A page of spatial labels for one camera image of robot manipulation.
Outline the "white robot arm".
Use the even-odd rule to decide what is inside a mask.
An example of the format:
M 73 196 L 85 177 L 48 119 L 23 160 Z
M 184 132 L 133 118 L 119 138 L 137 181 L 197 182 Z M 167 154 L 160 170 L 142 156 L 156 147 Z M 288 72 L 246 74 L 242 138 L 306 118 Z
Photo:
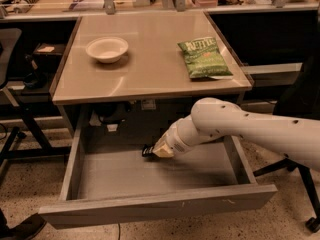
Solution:
M 320 122 L 259 114 L 216 98 L 198 100 L 190 115 L 174 122 L 154 145 L 159 157 L 173 157 L 223 136 L 237 136 L 294 162 L 320 170 Z

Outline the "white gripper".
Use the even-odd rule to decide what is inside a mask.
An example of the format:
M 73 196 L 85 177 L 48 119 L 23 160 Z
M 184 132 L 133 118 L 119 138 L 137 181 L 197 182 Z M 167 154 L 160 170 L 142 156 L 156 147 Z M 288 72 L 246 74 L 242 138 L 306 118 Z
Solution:
M 175 122 L 154 145 L 153 153 L 160 158 L 171 158 L 189 152 L 195 144 L 195 127 L 192 122 Z

